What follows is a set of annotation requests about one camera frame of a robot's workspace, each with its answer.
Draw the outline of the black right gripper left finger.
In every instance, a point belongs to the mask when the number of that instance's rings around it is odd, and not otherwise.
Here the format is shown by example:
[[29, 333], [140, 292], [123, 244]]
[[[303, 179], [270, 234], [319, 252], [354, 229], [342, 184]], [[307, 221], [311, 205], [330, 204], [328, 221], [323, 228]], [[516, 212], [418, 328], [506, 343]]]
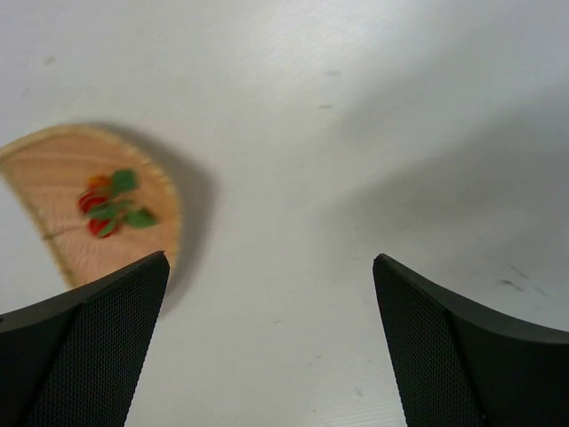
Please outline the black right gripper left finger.
[[155, 252], [1, 317], [3, 426], [122, 426], [170, 265]]

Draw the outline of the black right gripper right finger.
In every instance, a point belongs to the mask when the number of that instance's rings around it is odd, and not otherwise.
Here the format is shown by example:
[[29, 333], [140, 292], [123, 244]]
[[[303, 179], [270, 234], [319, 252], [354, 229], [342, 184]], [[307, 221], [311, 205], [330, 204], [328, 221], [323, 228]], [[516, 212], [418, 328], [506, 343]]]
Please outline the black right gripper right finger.
[[409, 426], [566, 426], [568, 333], [445, 289], [385, 254], [373, 279]]

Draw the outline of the fake cherry cluster with leaves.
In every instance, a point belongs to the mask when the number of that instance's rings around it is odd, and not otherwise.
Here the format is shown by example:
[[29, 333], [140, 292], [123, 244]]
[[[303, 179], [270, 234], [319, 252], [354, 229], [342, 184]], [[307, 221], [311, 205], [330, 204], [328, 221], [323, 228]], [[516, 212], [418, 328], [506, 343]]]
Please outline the fake cherry cluster with leaves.
[[92, 190], [86, 185], [77, 200], [79, 213], [92, 237], [108, 238], [124, 226], [140, 230], [157, 225], [156, 216], [134, 198], [139, 182], [133, 169], [119, 169], [106, 176], [112, 179], [111, 190]]

